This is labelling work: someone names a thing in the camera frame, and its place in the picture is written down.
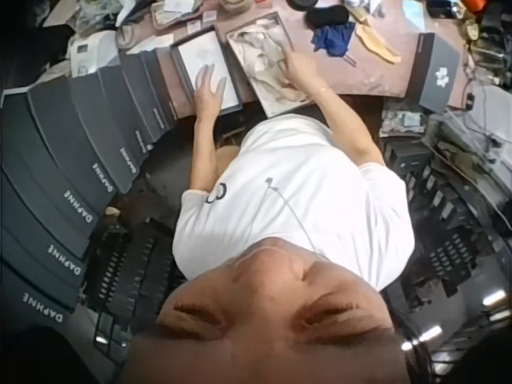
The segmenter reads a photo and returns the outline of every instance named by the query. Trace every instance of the hand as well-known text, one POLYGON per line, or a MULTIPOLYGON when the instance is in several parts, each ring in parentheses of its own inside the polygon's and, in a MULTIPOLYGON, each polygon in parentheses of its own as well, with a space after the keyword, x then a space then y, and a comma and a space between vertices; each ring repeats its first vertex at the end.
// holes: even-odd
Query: hand
POLYGON ((194 93, 196 114, 198 122, 213 123, 221 111, 226 78, 218 82, 215 92, 211 90, 211 76, 214 73, 215 64, 204 66, 196 78, 196 91, 194 93))
POLYGON ((326 81, 317 72, 314 60, 304 54, 283 48, 285 55, 284 75, 290 82, 310 97, 327 88, 326 81))

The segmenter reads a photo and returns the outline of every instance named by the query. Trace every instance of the desk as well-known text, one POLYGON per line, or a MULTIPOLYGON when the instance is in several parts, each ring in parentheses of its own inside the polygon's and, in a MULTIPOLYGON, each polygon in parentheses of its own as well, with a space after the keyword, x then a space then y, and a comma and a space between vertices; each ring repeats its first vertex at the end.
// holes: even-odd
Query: desk
MULTIPOLYGON (((400 56, 402 61, 399 64, 389 64, 384 62, 378 56, 369 52, 353 35, 349 45, 349 55, 358 63, 357 68, 350 66, 342 58, 330 58, 326 52, 321 50, 313 52, 311 38, 313 31, 308 29, 303 21, 304 13, 292 10, 286 0, 274 0, 271 9, 260 9, 253 6, 251 10, 240 15, 231 15, 227 13, 219 4, 218 0, 204 0, 205 10, 218 9, 217 26, 219 32, 225 37, 226 32, 242 25, 264 14, 279 12, 286 30, 291 38, 294 48, 297 52, 312 55, 317 62, 318 70, 323 74, 337 94, 368 94, 376 96, 404 97, 409 82, 410 72, 414 61, 414 52, 418 40, 419 30, 410 21, 408 21, 402 10, 402 0, 383 0, 384 19, 372 18, 370 24, 387 41, 400 56)), ((324 4, 337 4, 337 0, 323 0, 324 4)), ((450 97, 450 105, 453 107, 462 107, 464 86, 466 84, 466 75, 464 74, 462 64, 465 54, 463 53, 463 40, 458 32, 457 22, 452 20, 433 20, 425 12, 426 31, 435 32, 447 40, 461 54, 457 77, 455 79, 454 89, 450 97)), ((174 33, 174 40, 186 36, 186 25, 181 25, 174 30, 172 27, 168 30, 158 31, 153 28, 150 18, 142 21, 143 31, 146 36, 152 34, 174 33)), ((231 64, 234 66, 234 77, 240 89, 240 94, 244 102, 255 100, 255 95, 249 86, 242 68, 235 61, 235 58, 227 48, 231 64)), ((168 51, 158 53, 164 79, 173 100, 174 109, 178 118, 184 118, 194 114, 191 103, 187 100, 185 91, 174 68, 168 51)))

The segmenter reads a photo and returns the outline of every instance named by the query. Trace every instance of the white t-shirt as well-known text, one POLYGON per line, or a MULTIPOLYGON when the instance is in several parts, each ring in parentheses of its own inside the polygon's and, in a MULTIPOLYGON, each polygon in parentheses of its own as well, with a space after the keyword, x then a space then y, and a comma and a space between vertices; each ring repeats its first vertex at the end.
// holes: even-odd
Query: white t-shirt
POLYGON ((377 163, 357 167, 330 130, 295 114, 245 137, 211 194, 187 190, 173 252, 187 278, 276 237, 323 254, 381 290, 414 248, 404 182, 377 163))

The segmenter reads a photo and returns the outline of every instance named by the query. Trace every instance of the nose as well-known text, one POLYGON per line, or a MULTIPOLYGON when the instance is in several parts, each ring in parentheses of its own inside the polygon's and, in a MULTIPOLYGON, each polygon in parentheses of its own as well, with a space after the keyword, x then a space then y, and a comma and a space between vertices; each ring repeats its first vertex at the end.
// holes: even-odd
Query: nose
POLYGON ((306 262, 278 248, 262 248, 242 257, 234 265, 234 282, 253 292, 277 293, 284 286, 301 282, 306 262))

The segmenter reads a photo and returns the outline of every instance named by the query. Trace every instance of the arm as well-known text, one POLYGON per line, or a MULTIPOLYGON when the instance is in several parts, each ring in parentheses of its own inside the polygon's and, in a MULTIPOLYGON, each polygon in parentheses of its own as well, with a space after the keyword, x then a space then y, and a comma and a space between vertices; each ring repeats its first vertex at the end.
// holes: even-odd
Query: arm
POLYGON ((194 124, 194 145, 190 189, 211 192, 217 181, 217 155, 214 143, 214 124, 220 112, 226 79, 222 79, 217 90, 211 90, 214 66, 205 66, 196 81, 195 104, 198 118, 194 124))
POLYGON ((312 58, 285 49, 286 76, 320 107, 333 139, 356 166, 368 162, 384 165, 381 151, 375 145, 361 118, 318 74, 312 58))

